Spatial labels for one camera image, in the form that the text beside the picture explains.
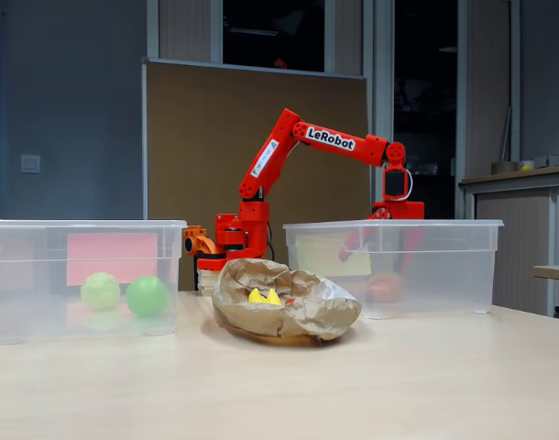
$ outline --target yellow toy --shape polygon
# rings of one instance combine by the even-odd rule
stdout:
[[[274,304],[274,305],[282,305],[280,297],[276,293],[275,289],[270,289],[268,293],[268,298],[266,299],[264,296],[259,293],[259,289],[255,288],[249,294],[249,302],[250,303],[267,303],[267,304]]]
[[[267,301],[263,296],[261,296],[261,293],[259,293],[259,289],[256,287],[249,294],[249,302],[250,303],[266,303]]]
[[[276,293],[275,289],[270,289],[268,293],[268,303],[281,305],[280,297]]]

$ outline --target light switch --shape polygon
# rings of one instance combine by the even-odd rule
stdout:
[[[21,155],[21,172],[25,174],[39,174],[40,172],[40,155]]]

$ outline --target window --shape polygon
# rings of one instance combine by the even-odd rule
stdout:
[[[224,0],[223,63],[324,72],[324,0]]]

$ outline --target pink sticky note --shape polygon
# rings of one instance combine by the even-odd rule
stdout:
[[[157,275],[157,257],[157,234],[68,234],[68,260],[80,261],[68,261],[66,282],[69,286],[80,286],[95,272],[110,273],[119,282]]]

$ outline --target wall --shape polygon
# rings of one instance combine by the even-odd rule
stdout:
[[[499,160],[510,105],[510,4],[466,0],[465,178]]]
[[[210,0],[159,0],[159,57],[210,62]]]
[[[0,217],[142,218],[146,0],[7,3]],[[21,173],[21,154],[41,173]]]
[[[559,0],[521,0],[521,157],[559,154]]]

